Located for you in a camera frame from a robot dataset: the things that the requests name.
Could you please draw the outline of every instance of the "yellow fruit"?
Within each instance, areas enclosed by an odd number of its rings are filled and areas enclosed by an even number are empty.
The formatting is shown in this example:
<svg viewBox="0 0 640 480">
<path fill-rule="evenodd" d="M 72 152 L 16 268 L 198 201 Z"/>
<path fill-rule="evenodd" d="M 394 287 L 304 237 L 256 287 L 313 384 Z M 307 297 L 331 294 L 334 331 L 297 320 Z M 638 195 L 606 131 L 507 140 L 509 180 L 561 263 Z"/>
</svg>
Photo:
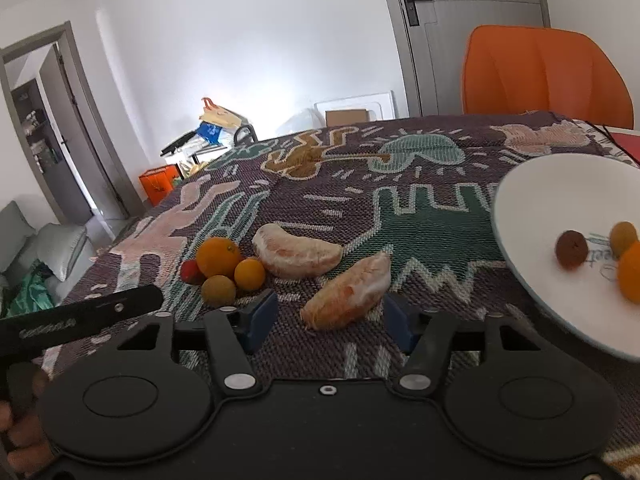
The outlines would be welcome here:
<svg viewBox="0 0 640 480">
<path fill-rule="evenodd" d="M 257 258 L 241 261 L 234 272 L 236 285 L 247 292 L 258 290 L 264 283 L 265 277 L 264 266 Z"/>
<path fill-rule="evenodd" d="M 202 284 L 202 301 L 215 308 L 233 305 L 236 300 L 236 286 L 226 276 L 211 276 Z"/>
<path fill-rule="evenodd" d="M 609 235 L 609 245 L 615 259 L 619 259 L 625 251 L 638 241 L 638 232 L 631 222 L 619 222 L 613 226 Z"/>
<path fill-rule="evenodd" d="M 640 242 L 633 243 L 620 258 L 618 286 L 625 298 L 640 304 Z"/>
<path fill-rule="evenodd" d="M 218 275 L 232 278 L 241 260 L 240 249 L 228 238 L 204 240 L 196 253 L 198 268 L 207 278 Z"/>
</svg>

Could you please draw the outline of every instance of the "red strawberry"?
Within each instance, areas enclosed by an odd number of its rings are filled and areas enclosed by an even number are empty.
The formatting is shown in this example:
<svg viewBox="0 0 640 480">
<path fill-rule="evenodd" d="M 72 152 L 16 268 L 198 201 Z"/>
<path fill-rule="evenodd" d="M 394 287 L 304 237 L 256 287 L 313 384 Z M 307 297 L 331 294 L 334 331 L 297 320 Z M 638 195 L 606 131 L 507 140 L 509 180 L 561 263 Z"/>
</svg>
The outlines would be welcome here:
<svg viewBox="0 0 640 480">
<path fill-rule="evenodd" d="M 180 279 L 190 285 L 202 285 L 206 277 L 200 272 L 196 260 L 187 260 L 180 266 Z"/>
</svg>

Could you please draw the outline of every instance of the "woven blanket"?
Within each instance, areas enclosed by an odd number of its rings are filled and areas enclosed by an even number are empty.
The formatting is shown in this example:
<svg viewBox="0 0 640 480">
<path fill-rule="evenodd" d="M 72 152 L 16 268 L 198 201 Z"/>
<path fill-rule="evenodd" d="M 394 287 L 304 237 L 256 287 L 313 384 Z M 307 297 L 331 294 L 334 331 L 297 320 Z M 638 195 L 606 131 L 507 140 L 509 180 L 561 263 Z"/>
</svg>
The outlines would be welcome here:
<svg viewBox="0 0 640 480">
<path fill-rule="evenodd" d="M 252 357 L 257 373 L 264 379 L 386 378 L 406 358 L 385 333 L 381 305 L 334 332 L 305 330 L 299 318 L 327 279 L 385 250 L 392 255 L 391 289 L 410 303 L 467 319 L 508 314 L 603 375 L 622 405 L 604 459 L 631 476 L 640 472 L 640 366 L 592 348 L 542 315 L 507 268 L 492 232 L 490 207 L 501 178 L 530 158 L 565 152 L 618 155 L 583 124 L 547 112 L 368 123 L 237 148 L 151 210 L 96 261 L 66 301 L 155 283 L 164 293 L 164 310 L 178 320 L 196 319 L 207 307 L 199 287 L 181 282 L 181 262 L 211 236 L 231 238 L 249 256 L 258 227 L 277 222 L 345 251 L 327 276 L 268 278 L 265 286 L 278 294 L 280 310 Z M 252 298 L 240 297 L 237 304 Z M 49 349 L 45 368 L 61 372 L 134 322 Z M 456 352 L 452 375 L 476 358 Z M 206 368 L 202 354 L 185 352 L 181 359 Z"/>
</svg>

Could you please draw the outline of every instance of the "screw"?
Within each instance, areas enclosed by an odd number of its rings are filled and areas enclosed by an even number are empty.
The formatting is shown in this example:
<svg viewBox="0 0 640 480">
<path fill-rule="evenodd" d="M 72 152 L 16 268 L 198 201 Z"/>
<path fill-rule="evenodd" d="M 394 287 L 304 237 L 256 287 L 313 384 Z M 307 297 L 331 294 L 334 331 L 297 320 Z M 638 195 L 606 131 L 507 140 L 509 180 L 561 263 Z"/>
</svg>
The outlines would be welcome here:
<svg viewBox="0 0 640 480">
<path fill-rule="evenodd" d="M 400 377 L 400 386 L 405 390 L 426 390 L 431 386 L 431 379 L 422 374 L 408 374 Z"/>
<path fill-rule="evenodd" d="M 248 390 L 255 384 L 255 377 L 249 374 L 231 374 L 225 377 L 225 386 L 231 390 Z"/>
<path fill-rule="evenodd" d="M 323 395 L 332 396 L 338 393 L 338 388 L 336 388 L 335 386 L 331 386 L 330 384 L 327 384 L 326 386 L 320 387 L 320 393 Z"/>
</svg>

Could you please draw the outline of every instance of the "hand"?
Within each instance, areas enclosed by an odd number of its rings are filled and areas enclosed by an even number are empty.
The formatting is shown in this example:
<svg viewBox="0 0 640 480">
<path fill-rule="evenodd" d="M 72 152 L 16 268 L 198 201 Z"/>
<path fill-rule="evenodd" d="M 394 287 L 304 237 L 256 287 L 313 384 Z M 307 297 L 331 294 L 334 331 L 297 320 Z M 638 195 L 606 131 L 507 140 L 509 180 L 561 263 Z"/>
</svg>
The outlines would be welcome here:
<svg viewBox="0 0 640 480">
<path fill-rule="evenodd" d="M 31 383 L 36 398 L 42 395 L 48 383 L 48 375 L 44 370 L 38 370 Z M 53 462 L 53 453 L 35 411 L 15 422 L 9 403 L 0 401 L 0 432 L 4 431 L 18 448 L 7 456 L 9 465 L 16 472 L 32 474 Z"/>
</svg>

